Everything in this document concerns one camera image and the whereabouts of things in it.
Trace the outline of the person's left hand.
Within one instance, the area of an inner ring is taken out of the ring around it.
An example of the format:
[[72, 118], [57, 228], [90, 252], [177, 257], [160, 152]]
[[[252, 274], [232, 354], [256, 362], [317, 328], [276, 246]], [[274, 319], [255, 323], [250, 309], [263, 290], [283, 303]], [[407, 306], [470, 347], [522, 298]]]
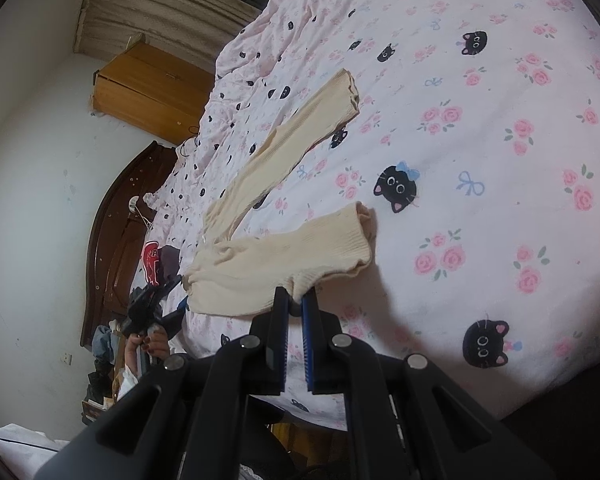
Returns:
[[124, 362], [135, 377], [140, 376], [138, 371], [139, 356], [151, 356], [161, 361], [170, 356], [168, 334], [161, 326], [152, 326], [146, 336], [131, 334], [126, 340]]

